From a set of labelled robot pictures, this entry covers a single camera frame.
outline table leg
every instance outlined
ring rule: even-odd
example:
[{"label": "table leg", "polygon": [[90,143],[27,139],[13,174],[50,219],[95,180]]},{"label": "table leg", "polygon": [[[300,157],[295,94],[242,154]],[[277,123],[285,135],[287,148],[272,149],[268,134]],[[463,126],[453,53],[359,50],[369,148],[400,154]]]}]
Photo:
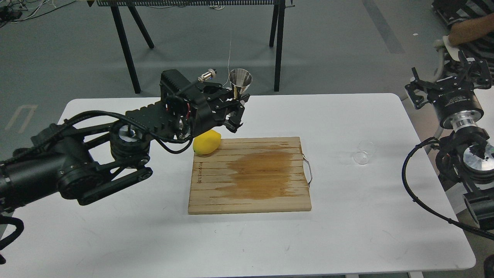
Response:
[{"label": "table leg", "polygon": [[273,8],[273,21],[271,21],[271,35],[269,36],[269,47],[273,47],[275,44],[276,23],[278,22],[279,5],[274,5]]},{"label": "table leg", "polygon": [[144,26],[144,23],[142,23],[141,17],[137,13],[137,10],[133,6],[129,6],[128,7],[128,10],[132,14],[132,17],[134,18],[135,23],[137,23],[137,26],[139,27],[139,30],[141,30],[142,36],[146,40],[149,48],[153,49],[154,48],[154,43],[151,40],[151,37],[148,34],[148,30],[146,30],[146,27]]},{"label": "table leg", "polygon": [[424,275],[422,275],[422,272],[409,272],[408,277],[410,278],[424,278]]},{"label": "table leg", "polygon": [[275,63],[275,92],[280,91],[281,75],[281,51],[283,48],[283,24],[285,22],[285,3],[286,0],[280,0],[278,14],[278,36],[276,40],[276,63]]},{"label": "table leg", "polygon": [[127,36],[125,35],[124,25],[122,24],[122,17],[120,16],[119,8],[117,6],[112,6],[110,8],[112,10],[113,20],[115,21],[115,27],[117,28],[120,44],[122,45],[123,55],[125,56],[128,73],[130,74],[130,79],[132,80],[134,92],[141,93],[141,86],[139,85],[137,73],[135,72],[135,66],[134,62],[132,61],[132,54],[130,54],[130,48],[128,47]]}]

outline lemon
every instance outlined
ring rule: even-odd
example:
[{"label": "lemon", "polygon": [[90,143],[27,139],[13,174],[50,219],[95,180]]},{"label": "lemon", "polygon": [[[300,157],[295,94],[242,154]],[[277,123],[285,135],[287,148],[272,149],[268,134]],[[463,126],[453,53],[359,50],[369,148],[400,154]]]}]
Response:
[{"label": "lemon", "polygon": [[192,144],[192,149],[197,154],[209,154],[219,147],[221,134],[214,130],[208,130],[197,136]]}]

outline glass cup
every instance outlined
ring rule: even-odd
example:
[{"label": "glass cup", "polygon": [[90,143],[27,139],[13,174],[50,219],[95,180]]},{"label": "glass cup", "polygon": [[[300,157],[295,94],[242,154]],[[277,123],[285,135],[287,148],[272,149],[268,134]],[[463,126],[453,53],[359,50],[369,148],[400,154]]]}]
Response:
[{"label": "glass cup", "polygon": [[376,147],[372,142],[362,141],[357,146],[357,152],[353,154],[353,160],[360,165],[365,165],[375,154]]}]

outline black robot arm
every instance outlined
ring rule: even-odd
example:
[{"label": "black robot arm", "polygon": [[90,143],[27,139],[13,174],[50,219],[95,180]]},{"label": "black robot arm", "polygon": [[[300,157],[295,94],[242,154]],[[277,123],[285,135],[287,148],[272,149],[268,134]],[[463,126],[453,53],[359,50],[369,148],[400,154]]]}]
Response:
[{"label": "black robot arm", "polygon": [[431,103],[440,126],[453,130],[449,136],[435,139],[439,179],[445,188],[463,183],[467,209],[487,231],[494,229],[494,188],[482,190],[477,185],[494,181],[494,148],[486,130],[477,126],[484,111],[474,89],[489,89],[492,77],[485,60],[467,60],[461,51],[458,57],[458,70],[434,83],[420,80],[413,68],[414,80],[405,89],[416,109]]},{"label": "black robot arm", "polygon": [[[156,103],[125,115],[86,111],[61,125],[51,124],[31,138],[33,147],[17,149],[12,158],[0,162],[0,212],[12,212],[56,192],[65,199],[77,199],[80,205],[91,204],[152,175],[151,168],[145,165],[150,160],[153,140],[178,154],[190,146],[194,137],[215,126],[224,125],[236,132],[242,125],[249,95],[235,96],[221,84],[205,82],[215,73],[210,69],[189,82],[177,70],[167,70],[162,73],[161,99]],[[117,121],[74,127],[97,116],[111,116]],[[89,135],[100,136],[85,140]],[[110,143],[114,161],[99,164],[89,150],[106,142]],[[187,144],[181,150],[172,150],[167,143]],[[128,168],[134,171],[117,178]],[[15,218],[6,216],[0,217],[0,224],[16,225],[17,233],[13,235],[17,236],[23,229]],[[0,250],[12,240],[9,236],[0,241]]]}]

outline wet stain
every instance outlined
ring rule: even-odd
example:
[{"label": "wet stain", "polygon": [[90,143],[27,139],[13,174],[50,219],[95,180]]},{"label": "wet stain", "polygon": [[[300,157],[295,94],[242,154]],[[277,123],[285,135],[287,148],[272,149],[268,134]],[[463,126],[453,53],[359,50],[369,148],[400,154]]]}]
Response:
[{"label": "wet stain", "polygon": [[293,154],[283,151],[265,151],[244,155],[232,161],[228,168],[235,185],[217,188],[231,199],[263,200],[295,196],[289,190],[290,165]]}]

